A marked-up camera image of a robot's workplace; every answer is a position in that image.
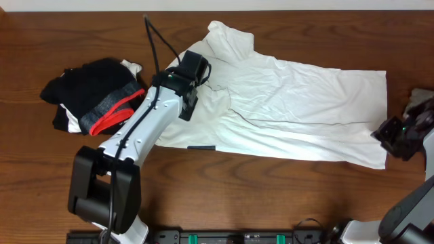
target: folded clothes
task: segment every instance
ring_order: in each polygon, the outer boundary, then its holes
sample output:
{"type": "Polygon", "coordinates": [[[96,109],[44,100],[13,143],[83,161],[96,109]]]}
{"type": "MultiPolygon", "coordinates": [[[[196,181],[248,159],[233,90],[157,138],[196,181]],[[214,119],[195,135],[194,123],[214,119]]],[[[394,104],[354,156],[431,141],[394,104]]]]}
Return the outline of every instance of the folded clothes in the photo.
{"type": "Polygon", "coordinates": [[[217,21],[208,29],[188,50],[210,62],[211,77],[191,120],[173,122],[157,145],[384,169],[387,153],[370,134],[387,118],[385,71],[277,60],[254,51],[251,33],[217,21]]]}
{"type": "Polygon", "coordinates": [[[50,81],[41,98],[57,104],[54,128],[71,133],[112,134],[129,119],[144,90],[136,80],[138,64],[111,58],[66,69],[50,81]]]}

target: brown tabletop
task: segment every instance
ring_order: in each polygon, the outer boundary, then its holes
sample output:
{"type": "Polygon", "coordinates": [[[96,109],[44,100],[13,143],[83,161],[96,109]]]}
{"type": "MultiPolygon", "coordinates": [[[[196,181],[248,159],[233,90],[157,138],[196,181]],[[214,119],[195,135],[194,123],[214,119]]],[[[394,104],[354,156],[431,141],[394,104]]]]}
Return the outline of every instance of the brown tabletop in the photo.
{"type": "MultiPolygon", "coordinates": [[[[434,89],[433,12],[153,12],[179,52],[211,20],[255,35],[255,50],[323,67],[386,70],[389,116],[415,87],[434,89]]],[[[160,66],[173,59],[160,41],[160,66]]],[[[0,19],[0,243],[64,243],[93,230],[66,209],[75,153],[108,136],[52,126],[56,107],[39,99],[64,68],[112,56],[154,71],[142,12],[6,13],[0,19]]],[[[332,225],[378,220],[423,183],[424,159],[388,158],[387,170],[155,146],[142,168],[149,225],[188,229],[285,229],[305,218],[332,225]]]]}

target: black fabric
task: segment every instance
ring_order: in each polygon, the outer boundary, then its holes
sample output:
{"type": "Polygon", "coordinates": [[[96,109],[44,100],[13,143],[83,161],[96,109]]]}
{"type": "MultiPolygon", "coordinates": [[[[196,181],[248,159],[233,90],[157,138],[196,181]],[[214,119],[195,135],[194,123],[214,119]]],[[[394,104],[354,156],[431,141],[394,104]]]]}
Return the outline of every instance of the black fabric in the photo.
{"type": "MultiPolygon", "coordinates": [[[[109,94],[119,93],[118,90],[129,83],[134,84],[134,89],[141,88],[127,67],[118,60],[104,58],[84,64],[81,68],[65,69],[61,77],[51,80],[45,86],[40,97],[51,104],[63,104],[79,121],[82,133],[88,134],[89,125],[84,127],[80,123],[81,118],[96,108],[109,94]]],[[[64,130],[63,116],[66,116],[66,113],[60,112],[60,109],[63,108],[58,108],[53,124],[56,129],[64,130]]]]}

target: red trim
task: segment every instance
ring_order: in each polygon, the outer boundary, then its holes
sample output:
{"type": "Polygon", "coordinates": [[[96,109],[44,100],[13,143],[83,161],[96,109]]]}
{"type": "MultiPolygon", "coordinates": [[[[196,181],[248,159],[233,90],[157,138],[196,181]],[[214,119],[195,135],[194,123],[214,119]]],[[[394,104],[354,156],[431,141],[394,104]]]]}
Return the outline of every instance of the red trim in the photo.
{"type": "Polygon", "coordinates": [[[117,108],[119,108],[122,104],[125,104],[126,102],[128,102],[128,101],[130,101],[130,100],[134,99],[135,97],[140,96],[142,94],[144,94],[144,89],[140,89],[140,90],[136,91],[134,94],[118,101],[104,116],[102,116],[92,126],[92,128],[90,128],[89,134],[92,136],[98,135],[98,133],[100,133],[104,129],[106,129],[112,125],[115,125],[116,123],[120,123],[120,122],[128,119],[129,117],[131,117],[132,114],[134,113],[134,111],[132,109],[128,109],[128,108],[123,109],[123,110],[120,110],[119,112],[117,112],[115,114],[113,114],[113,112],[115,112],[115,110],[117,108]]]}

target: white cloth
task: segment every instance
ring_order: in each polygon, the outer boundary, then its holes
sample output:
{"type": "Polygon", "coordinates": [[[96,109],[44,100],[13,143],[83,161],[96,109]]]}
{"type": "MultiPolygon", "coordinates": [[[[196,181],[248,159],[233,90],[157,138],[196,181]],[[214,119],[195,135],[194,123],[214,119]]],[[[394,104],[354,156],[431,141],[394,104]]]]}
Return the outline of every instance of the white cloth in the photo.
{"type": "MultiPolygon", "coordinates": [[[[142,70],[142,66],[136,63],[128,62],[127,60],[122,60],[122,65],[130,70],[134,78],[137,80],[137,74],[142,70]]],[[[68,132],[69,133],[81,133],[80,125],[78,119],[65,107],[65,105],[60,104],[62,108],[66,111],[66,116],[68,117],[68,132]]]]}
{"type": "Polygon", "coordinates": [[[217,21],[208,29],[189,50],[210,62],[211,77],[191,120],[177,119],[157,145],[384,169],[387,153],[370,134],[387,118],[385,71],[277,60],[254,51],[251,33],[217,21]]]}

